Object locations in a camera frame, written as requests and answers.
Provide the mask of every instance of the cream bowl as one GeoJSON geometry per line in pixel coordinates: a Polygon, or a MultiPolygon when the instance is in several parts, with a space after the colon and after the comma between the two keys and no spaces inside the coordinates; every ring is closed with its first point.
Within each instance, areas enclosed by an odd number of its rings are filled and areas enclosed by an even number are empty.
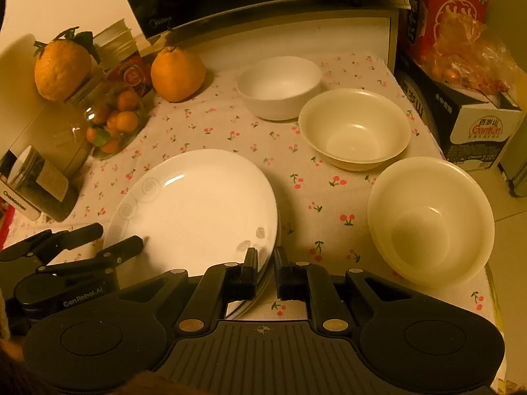
{"type": "Polygon", "coordinates": [[[298,125],[310,146],[348,171],[367,171],[394,158],[411,135],[396,104],[362,89],[335,89],[310,99],[298,125]]]}
{"type": "Polygon", "coordinates": [[[465,171],[438,158],[411,157],[385,169],[367,214],[381,256],[421,286],[470,281],[491,255],[494,217],[487,197],[465,171]]]}
{"type": "Polygon", "coordinates": [[[264,59],[244,71],[236,84],[247,109],[265,120],[297,118],[302,106],[321,92],[318,66],[296,56],[264,59]]]}

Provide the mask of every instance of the tablecloth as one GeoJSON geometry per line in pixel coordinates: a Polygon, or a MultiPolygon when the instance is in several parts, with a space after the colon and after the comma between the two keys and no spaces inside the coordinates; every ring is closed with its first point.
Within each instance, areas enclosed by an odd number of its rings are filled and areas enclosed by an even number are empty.
{"type": "MultiPolygon", "coordinates": [[[[327,89],[365,89],[401,107],[412,128],[412,139],[401,158],[441,157],[437,143],[381,60],[367,52],[305,57],[322,69],[327,89]]],[[[337,169],[302,139],[297,122],[258,119],[244,107],[235,88],[236,77],[243,70],[214,73],[206,90],[186,102],[171,104],[156,98],[146,128],[125,150],[106,161],[90,158],[86,162],[78,202],[64,222],[59,224],[44,216],[30,222],[16,214],[6,245],[46,228],[74,229],[93,222],[107,228],[130,187],[157,164],[190,150],[219,148],[246,157],[269,179],[280,213],[282,245],[291,261],[321,264],[332,274],[360,267],[494,323],[484,270],[466,284],[428,290],[412,286],[383,261],[368,232],[366,206],[371,188],[386,165],[368,172],[337,169]]],[[[204,215],[204,224],[213,223],[204,215]]],[[[63,252],[56,261],[90,257],[101,244],[97,241],[63,252]]],[[[305,307],[300,302],[278,300],[271,282],[244,318],[301,319],[305,318],[305,307]]]]}

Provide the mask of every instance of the ceramic bowl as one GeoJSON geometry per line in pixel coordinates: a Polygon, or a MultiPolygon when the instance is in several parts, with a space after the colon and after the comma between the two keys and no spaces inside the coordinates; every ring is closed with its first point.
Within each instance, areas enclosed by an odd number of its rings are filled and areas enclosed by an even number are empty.
{"type": "Polygon", "coordinates": [[[377,178],[368,226],[384,260],[415,284],[440,288],[470,281],[494,243],[487,197],[465,171],[441,159],[411,157],[377,178]]]}
{"type": "Polygon", "coordinates": [[[326,161],[348,171],[367,171],[401,153],[411,128],[403,111],[380,94],[335,89],[304,105],[300,132],[326,161]]]}
{"type": "Polygon", "coordinates": [[[297,118],[302,106],[321,91],[318,66],[296,56],[278,56],[252,65],[236,85],[243,103],[266,120],[297,118]]]}

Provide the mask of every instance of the white wall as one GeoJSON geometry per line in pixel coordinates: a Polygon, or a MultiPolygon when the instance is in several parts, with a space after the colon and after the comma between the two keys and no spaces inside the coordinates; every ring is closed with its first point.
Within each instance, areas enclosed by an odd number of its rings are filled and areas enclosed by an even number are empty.
{"type": "Polygon", "coordinates": [[[485,23],[500,36],[516,63],[527,72],[527,0],[489,0],[485,23]]]}
{"type": "Polygon", "coordinates": [[[0,51],[27,33],[48,42],[61,31],[79,26],[79,31],[95,35],[122,18],[134,36],[141,33],[127,0],[7,0],[0,51]]]}

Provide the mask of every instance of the cardboard box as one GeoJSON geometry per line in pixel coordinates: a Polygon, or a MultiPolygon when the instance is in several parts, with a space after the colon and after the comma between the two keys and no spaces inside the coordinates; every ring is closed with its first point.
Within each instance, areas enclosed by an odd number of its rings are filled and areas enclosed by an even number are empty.
{"type": "Polygon", "coordinates": [[[401,11],[399,45],[418,64],[428,54],[439,35],[445,14],[465,13],[485,20],[488,0],[409,0],[411,9],[401,11]]]}
{"type": "Polygon", "coordinates": [[[508,94],[486,97],[452,89],[429,78],[400,50],[395,78],[436,138],[446,160],[465,171],[490,167],[523,117],[508,94]]]}

